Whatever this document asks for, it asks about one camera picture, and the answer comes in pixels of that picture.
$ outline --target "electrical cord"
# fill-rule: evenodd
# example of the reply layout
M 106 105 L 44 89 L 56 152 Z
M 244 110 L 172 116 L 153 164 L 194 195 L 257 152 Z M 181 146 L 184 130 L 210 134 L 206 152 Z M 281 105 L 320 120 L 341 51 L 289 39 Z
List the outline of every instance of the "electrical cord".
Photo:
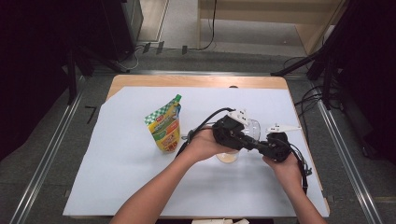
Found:
M 234 111 L 234 109 L 231 109 L 229 107 L 224 107 L 222 109 L 219 109 L 217 111 L 215 111 L 213 114 L 211 114 L 209 117 L 207 117 L 207 119 L 204 120 L 204 122 L 202 122 L 197 128 L 195 128 L 194 130 L 189 131 L 188 135 L 187 135 L 187 141 L 184 142 L 184 144 L 181 146 L 180 150 L 178 151 L 178 153 L 176 154 L 175 158 L 180 155 L 181 152 L 184 151 L 184 149 L 186 148 L 186 146 L 191 142 L 192 138 L 202 130 L 202 128 L 207 124 L 208 121 L 210 121 L 213 117 L 215 117 L 218 113 L 222 112 L 222 111 Z
M 137 58 L 137 55 L 136 55 L 136 53 L 139 51 L 139 50 L 141 50 L 142 48 L 139 48 L 139 49 L 136 49 L 135 51 L 134 51 L 134 57 L 136 58 L 136 64 L 134 65 L 134 67 L 125 67 L 124 65 L 122 65 L 120 62 L 117 62 L 117 64 L 119 65 L 119 66 L 121 66 L 122 68 L 124 68 L 124 69 L 126 69 L 127 71 L 129 71 L 129 70 L 134 70 L 134 69 L 136 69 L 136 67 L 139 65 L 139 58 Z
M 304 108 L 304 111 L 301 112 L 301 113 L 298 115 L 298 117 L 302 116 L 302 115 L 303 115 L 304 113 L 306 113 L 307 111 L 313 109 L 314 106 L 315 106 L 321 99 L 322 99 L 322 98 L 320 97 L 320 98 L 317 98 L 317 99 L 312 99 L 312 100 L 310 100 L 311 103 L 310 103 L 309 105 L 307 105 L 307 106 Z
M 286 63 L 288 63 L 289 61 L 294 60 L 294 59 L 303 59 L 303 58 L 305 58 L 305 57 L 292 57 L 292 58 L 287 59 L 285 62 L 283 62 L 283 69 L 286 68 Z
M 306 177 L 309 175 L 312 175 L 312 168 L 309 168 L 308 164 L 306 164 L 306 160 L 305 160 L 303 154 L 301 153 L 300 149 L 298 149 L 297 146 L 295 146 L 289 142 L 286 143 L 286 142 L 284 142 L 280 139 L 277 139 L 277 138 L 267 137 L 267 139 L 276 141 L 276 142 L 284 145 L 285 147 L 288 147 L 290 152 L 297 159 L 298 167 L 299 167 L 300 174 L 301 174 L 301 177 L 303 180 L 302 181 L 303 191 L 306 194 L 306 192 L 308 191 L 308 181 L 307 181 Z
M 141 48 L 143 48 L 143 47 L 145 47 L 145 46 L 144 46 L 144 45 L 136 45 L 136 47 L 141 47 Z M 138 49 L 135 49 L 134 51 L 129 51 L 129 53 L 125 56 L 125 58 L 122 59 L 121 61 L 118 61 L 118 63 L 122 63 L 122 62 L 124 62 L 125 60 L 127 60 L 127 59 L 128 59 L 129 57 L 131 57 L 131 55 L 134 54 L 137 50 L 138 50 Z
M 196 49 L 196 50 L 205 50 L 207 48 L 209 48 L 209 46 L 213 43 L 213 40 L 215 38 L 215 19 L 216 19 L 216 10 L 217 10 L 217 5 L 218 5 L 218 0 L 215 0 L 215 7 L 213 9 L 213 19 L 212 19 L 212 38 L 209 42 L 208 45 L 206 45 L 206 47 L 201 48 L 201 49 Z
M 317 99 L 316 97 L 317 97 L 317 96 L 321 96 L 321 95 L 322 95 L 322 93 L 318 93 L 318 94 L 311 95 L 311 96 L 305 98 L 305 99 L 302 100 L 302 101 L 299 101 L 299 102 L 297 102 L 297 103 L 294 103 L 294 106 L 300 105 L 302 102 L 307 101 L 307 100 Z
M 212 28 L 212 25 L 210 24 L 210 19 L 209 18 L 207 18 L 207 25 L 209 26 L 209 29 L 210 29 L 210 32 L 212 33 L 212 35 L 214 36 L 215 35 L 215 29 L 214 28 Z M 213 49 L 215 49 L 217 46 L 218 46 L 218 44 L 216 43 L 216 41 L 214 41 L 214 43 L 215 43 L 215 47 L 213 48 Z
M 301 101 L 301 110 L 302 110 L 301 112 L 302 112 L 303 125 L 304 125 L 304 130 L 305 130 L 305 139 L 306 139 L 306 143 L 308 144 L 308 146 L 309 146 L 309 134 L 308 134 L 308 125 L 306 124 L 305 115 L 304 115 L 304 99 L 305 99 L 306 95 L 308 95 L 309 92 L 311 92 L 317 88 L 322 88 L 322 87 L 323 86 L 316 86 L 316 87 L 310 89 L 309 91 L 307 91 L 304 94 L 303 99 Z

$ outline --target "food pouch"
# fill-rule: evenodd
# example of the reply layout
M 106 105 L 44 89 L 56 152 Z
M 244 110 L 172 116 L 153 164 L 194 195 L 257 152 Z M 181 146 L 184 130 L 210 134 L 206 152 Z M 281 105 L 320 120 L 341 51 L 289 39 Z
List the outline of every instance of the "food pouch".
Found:
M 178 94 L 167 105 L 145 117 L 145 123 L 162 151 L 174 152 L 180 139 L 180 99 L 181 95 Z

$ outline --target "clear plastic cup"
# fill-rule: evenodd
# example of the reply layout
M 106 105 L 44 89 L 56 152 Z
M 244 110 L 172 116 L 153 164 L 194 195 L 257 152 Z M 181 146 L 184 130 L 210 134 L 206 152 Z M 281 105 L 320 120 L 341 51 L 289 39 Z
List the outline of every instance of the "clear plastic cup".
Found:
M 255 119 L 249 119 L 247 121 L 247 125 L 245 125 L 245 129 L 242 130 L 242 132 L 254 138 L 255 140 L 259 141 L 260 140 L 260 134 L 261 134 L 261 128 L 260 128 L 260 123 L 255 120 Z M 227 153 L 220 153 L 217 154 L 216 157 L 222 162 L 225 163 L 231 163 L 234 162 L 238 159 L 239 157 L 239 151 L 233 151 L 233 152 L 227 152 Z

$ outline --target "white mount bracket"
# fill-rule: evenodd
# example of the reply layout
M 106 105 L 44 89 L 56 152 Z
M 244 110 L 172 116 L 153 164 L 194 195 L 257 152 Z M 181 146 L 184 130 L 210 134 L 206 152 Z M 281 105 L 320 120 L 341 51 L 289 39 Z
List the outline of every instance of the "white mount bracket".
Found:
M 267 128 L 267 130 L 265 131 L 268 133 L 284 133 L 284 132 L 297 131 L 297 130 L 301 130 L 301 127 L 289 126 L 284 124 L 275 124 L 274 126 Z
M 236 109 L 235 111 L 231 111 L 228 114 L 228 117 L 242 123 L 248 125 L 248 115 L 246 109 Z

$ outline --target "white paper sheet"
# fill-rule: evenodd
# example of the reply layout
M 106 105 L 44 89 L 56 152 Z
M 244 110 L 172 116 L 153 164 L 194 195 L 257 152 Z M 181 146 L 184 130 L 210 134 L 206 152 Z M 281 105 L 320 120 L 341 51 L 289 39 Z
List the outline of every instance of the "white paper sheet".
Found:
M 182 133 L 196 128 L 214 111 L 245 108 L 262 129 L 278 124 L 298 126 L 289 91 L 125 87 L 101 108 L 92 139 L 64 209 L 65 216 L 113 216 L 139 188 L 158 174 L 176 153 L 163 154 L 144 117 L 177 94 Z M 220 113 L 212 121 L 222 118 Z M 301 130 L 287 132 L 312 167 Z M 315 167 L 308 177 L 308 197 L 319 212 L 329 215 Z M 162 217 L 294 217 L 292 206 L 272 169 L 257 150 L 242 149 L 234 163 L 216 157 L 195 164 L 183 177 Z

